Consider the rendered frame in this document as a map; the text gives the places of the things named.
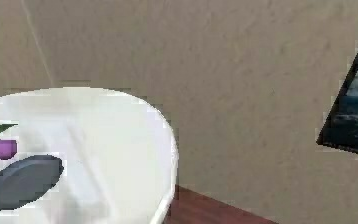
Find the grey round plate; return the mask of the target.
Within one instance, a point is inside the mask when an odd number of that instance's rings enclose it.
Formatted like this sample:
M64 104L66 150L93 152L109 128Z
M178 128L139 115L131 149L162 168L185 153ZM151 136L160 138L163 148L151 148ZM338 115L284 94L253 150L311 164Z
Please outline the grey round plate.
M11 163L0 171L0 211L15 210L41 198L64 171L62 160L34 155Z

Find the black framed seascape picture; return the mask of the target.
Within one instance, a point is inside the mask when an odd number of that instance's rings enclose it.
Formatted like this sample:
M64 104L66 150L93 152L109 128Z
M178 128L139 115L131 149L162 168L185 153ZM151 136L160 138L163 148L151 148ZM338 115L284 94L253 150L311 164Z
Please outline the black framed seascape picture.
M358 50L316 143L358 154Z

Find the white round dining table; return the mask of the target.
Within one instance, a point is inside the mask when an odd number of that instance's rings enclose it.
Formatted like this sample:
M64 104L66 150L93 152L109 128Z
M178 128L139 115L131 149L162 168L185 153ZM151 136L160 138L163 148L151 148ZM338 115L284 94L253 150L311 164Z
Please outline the white round dining table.
M162 113L133 95L62 87L0 96L0 140L17 153L62 160L57 184L38 200L0 211L0 224L163 224L174 197L178 149Z

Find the purple block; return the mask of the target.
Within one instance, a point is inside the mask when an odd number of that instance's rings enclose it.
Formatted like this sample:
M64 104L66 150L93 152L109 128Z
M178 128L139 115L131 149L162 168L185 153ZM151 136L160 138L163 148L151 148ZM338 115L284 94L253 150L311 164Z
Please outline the purple block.
M8 160L17 153L15 140L0 140L0 160Z

